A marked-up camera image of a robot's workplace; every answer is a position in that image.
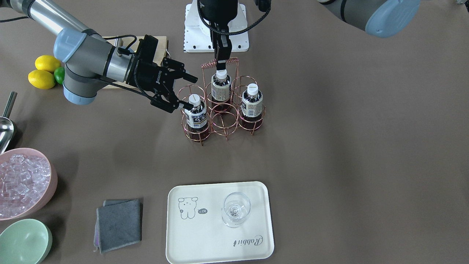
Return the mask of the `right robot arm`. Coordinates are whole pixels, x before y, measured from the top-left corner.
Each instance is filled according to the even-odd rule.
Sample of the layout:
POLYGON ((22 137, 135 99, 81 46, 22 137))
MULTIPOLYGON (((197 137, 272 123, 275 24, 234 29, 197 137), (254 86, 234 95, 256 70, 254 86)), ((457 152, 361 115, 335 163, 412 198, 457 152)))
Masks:
POLYGON ((100 89, 112 85, 146 97, 169 113, 193 109, 192 103, 174 93, 174 82, 182 78, 196 83, 197 77, 187 73, 182 62, 163 58, 161 64, 155 63, 156 37, 145 35, 131 51, 112 45, 51 0, 2 0, 1 7, 24 14, 56 35, 53 53, 65 65, 63 89, 68 101, 90 104, 100 89))

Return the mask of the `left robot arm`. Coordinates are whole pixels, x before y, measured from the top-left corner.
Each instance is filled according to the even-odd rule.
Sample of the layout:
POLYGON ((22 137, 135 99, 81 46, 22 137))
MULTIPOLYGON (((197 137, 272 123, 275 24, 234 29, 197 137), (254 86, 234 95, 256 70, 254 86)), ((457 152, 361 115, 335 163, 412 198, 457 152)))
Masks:
MULTIPOLYGON (((209 29, 216 70, 226 69, 232 52, 230 36, 248 32, 270 13, 270 0, 256 0, 263 15, 244 29, 232 32, 229 23, 238 15, 237 0, 196 0, 193 7, 202 24, 209 29)), ((419 0, 321 0, 320 4, 341 21, 368 35, 386 38, 403 30, 416 15, 419 0)))

